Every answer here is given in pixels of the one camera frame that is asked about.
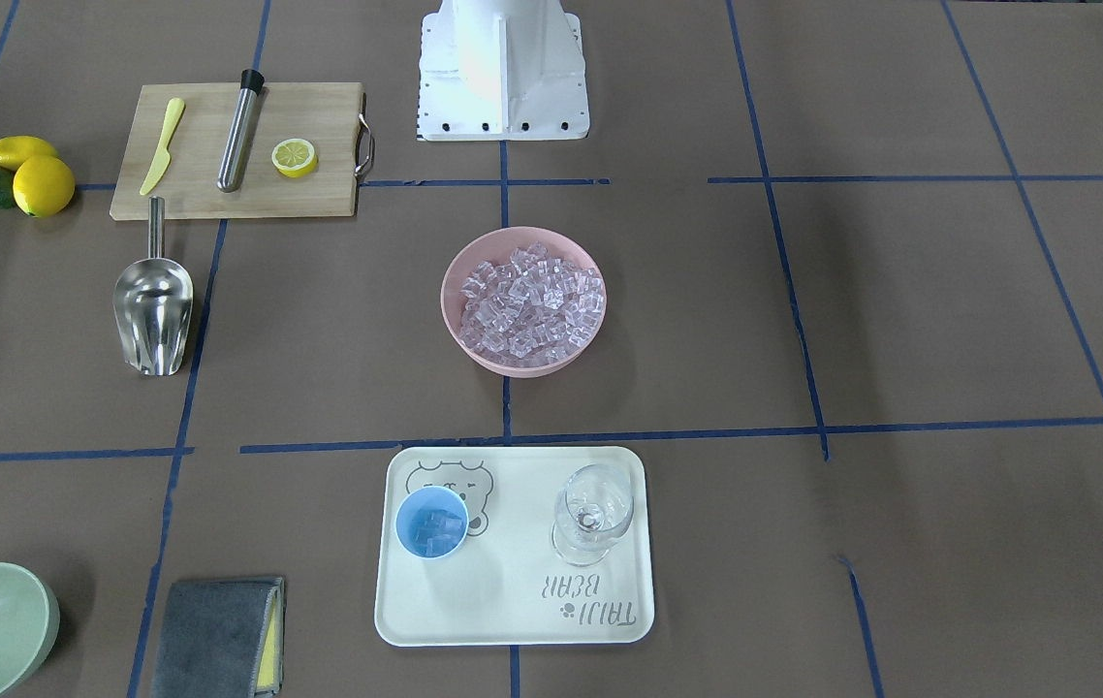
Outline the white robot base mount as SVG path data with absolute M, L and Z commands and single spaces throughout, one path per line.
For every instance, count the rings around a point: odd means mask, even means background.
M 420 39 L 420 141 L 576 141 L 590 132 L 582 24 L 559 1 L 442 1 L 422 17 Z

